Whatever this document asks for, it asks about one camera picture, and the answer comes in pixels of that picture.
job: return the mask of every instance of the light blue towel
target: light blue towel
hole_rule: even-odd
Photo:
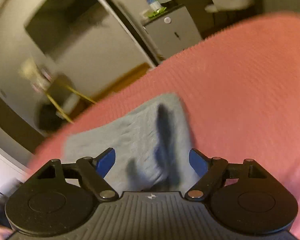
[[[96,157],[109,147],[116,160],[105,180],[119,195],[149,189],[184,195],[199,180],[189,164],[189,127],[175,94],[162,94],[107,125],[70,136],[61,161]]]

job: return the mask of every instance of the cabinet knob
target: cabinet knob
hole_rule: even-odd
[[[165,17],[164,22],[167,24],[171,23],[171,18],[170,17]]]

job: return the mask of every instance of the pink blanket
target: pink blanket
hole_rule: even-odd
[[[67,136],[166,92],[183,99],[196,148],[231,163],[256,159],[293,193],[300,239],[300,15],[248,20],[174,55],[48,139],[30,168],[60,158]]]

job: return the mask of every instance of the small logo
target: small logo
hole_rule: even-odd
[[[149,199],[154,199],[154,198],[156,198],[157,196],[156,195],[153,195],[152,193],[151,193],[151,195],[150,196],[147,196],[147,198],[149,198]]]

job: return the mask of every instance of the wooden floor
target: wooden floor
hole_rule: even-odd
[[[143,63],[133,68],[128,73],[118,78],[114,83],[110,84],[107,88],[93,95],[92,99],[98,102],[106,98],[107,96],[111,95],[112,93],[117,93],[121,91],[125,87],[129,86],[130,84],[132,84],[133,82],[135,82],[136,80],[144,76],[149,69],[150,66],[148,65],[148,63]],[[80,99],[79,103],[73,109],[71,114],[69,114],[69,117],[71,119],[75,119],[79,114],[84,112],[89,106],[90,103],[88,101],[85,101],[84,99]]]

